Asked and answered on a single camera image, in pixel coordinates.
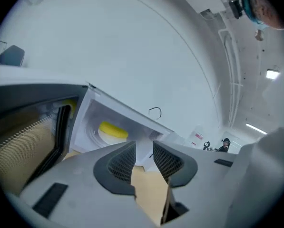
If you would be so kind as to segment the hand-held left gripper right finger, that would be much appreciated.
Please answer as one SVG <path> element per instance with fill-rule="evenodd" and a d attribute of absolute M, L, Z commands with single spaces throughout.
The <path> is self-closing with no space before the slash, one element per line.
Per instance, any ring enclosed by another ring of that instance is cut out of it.
<path fill-rule="evenodd" d="M 153 160 L 166 181 L 163 228 L 223 228 L 230 191 L 224 178 L 236 155 L 163 141 L 153 142 Z"/>

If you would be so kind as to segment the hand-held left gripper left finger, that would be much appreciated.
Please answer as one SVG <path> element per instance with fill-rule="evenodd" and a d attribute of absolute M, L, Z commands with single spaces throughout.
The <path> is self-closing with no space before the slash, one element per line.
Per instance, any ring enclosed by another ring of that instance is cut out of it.
<path fill-rule="evenodd" d="M 157 228 L 138 206 L 136 143 L 72 156 L 6 197 L 31 228 Z"/>

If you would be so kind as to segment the white round plate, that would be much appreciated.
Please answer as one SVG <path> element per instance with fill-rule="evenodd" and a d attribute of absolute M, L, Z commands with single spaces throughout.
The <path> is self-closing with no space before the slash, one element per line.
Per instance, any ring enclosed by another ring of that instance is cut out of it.
<path fill-rule="evenodd" d="M 101 130 L 98 130 L 98 135 L 100 139 L 107 145 L 114 145 L 114 144 L 124 143 L 127 141 L 127 138 L 115 137 L 113 135 L 104 133 Z"/>

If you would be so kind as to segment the yellow sponge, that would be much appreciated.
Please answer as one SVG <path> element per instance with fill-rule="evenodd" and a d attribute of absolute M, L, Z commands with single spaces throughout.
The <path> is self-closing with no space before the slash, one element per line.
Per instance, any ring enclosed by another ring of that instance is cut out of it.
<path fill-rule="evenodd" d="M 106 133 L 108 135 L 117 137 L 117 138 L 128 138 L 128 132 L 114 126 L 113 124 L 103 121 L 99 125 L 99 130 L 102 131 L 103 133 Z"/>

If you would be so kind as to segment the white microwave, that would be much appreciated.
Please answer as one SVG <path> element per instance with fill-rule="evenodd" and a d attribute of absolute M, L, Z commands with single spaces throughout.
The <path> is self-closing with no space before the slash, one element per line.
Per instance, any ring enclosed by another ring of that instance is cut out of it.
<path fill-rule="evenodd" d="M 160 116 L 157 107 L 144 116 L 86 81 L 0 65 L 0 185 L 19 195 L 68 153 L 107 147 L 98 135 L 103 121 L 128 132 L 143 165 L 152 142 L 171 134 Z"/>

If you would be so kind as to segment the water jug with red label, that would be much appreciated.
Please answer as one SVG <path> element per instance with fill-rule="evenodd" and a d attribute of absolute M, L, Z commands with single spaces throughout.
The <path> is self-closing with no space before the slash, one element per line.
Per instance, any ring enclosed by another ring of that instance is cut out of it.
<path fill-rule="evenodd" d="M 197 125 L 189 136 L 189 144 L 191 147 L 200 148 L 203 143 L 204 129 L 201 125 Z"/>

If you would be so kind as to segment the ceiling light strip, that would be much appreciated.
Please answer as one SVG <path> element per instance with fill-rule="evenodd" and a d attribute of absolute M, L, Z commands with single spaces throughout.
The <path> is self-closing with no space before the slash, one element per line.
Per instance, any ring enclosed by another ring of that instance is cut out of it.
<path fill-rule="evenodd" d="M 267 134 L 267 132 L 265 132 L 265 131 L 263 131 L 263 130 L 261 130 L 261 129 L 259 129 L 259 128 L 253 126 L 253 125 L 251 125 L 251 124 L 246 123 L 245 125 L 246 125 L 247 127 L 251 128 L 251 129 L 253 129 L 253 130 L 255 130 L 255 131 L 261 133 L 261 134 L 264 134 L 264 135 Z"/>

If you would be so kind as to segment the ceiling light panel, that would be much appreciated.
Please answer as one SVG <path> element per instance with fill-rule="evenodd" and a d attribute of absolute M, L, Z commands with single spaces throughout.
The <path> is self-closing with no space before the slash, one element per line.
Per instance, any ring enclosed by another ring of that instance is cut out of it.
<path fill-rule="evenodd" d="M 266 72 L 266 78 L 275 80 L 280 75 L 280 72 L 273 69 L 268 69 Z"/>

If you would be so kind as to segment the blue chair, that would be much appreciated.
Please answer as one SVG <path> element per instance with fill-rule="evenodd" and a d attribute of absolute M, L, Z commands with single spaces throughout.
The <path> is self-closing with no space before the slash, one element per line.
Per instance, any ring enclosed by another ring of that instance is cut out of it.
<path fill-rule="evenodd" d="M 16 45 L 12 45 L 0 54 L 0 65 L 16 66 L 22 65 L 25 51 Z"/>

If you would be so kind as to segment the white wall conduit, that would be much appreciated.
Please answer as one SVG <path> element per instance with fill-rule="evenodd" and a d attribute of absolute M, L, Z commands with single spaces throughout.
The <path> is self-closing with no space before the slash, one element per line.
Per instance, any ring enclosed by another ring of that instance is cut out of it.
<path fill-rule="evenodd" d="M 232 128 L 235 123 L 240 98 L 241 98 L 241 67 L 239 59 L 239 51 L 235 37 L 228 29 L 218 30 L 219 37 L 225 50 L 225 56 L 229 71 L 230 85 L 230 112 L 228 119 L 228 128 Z"/>

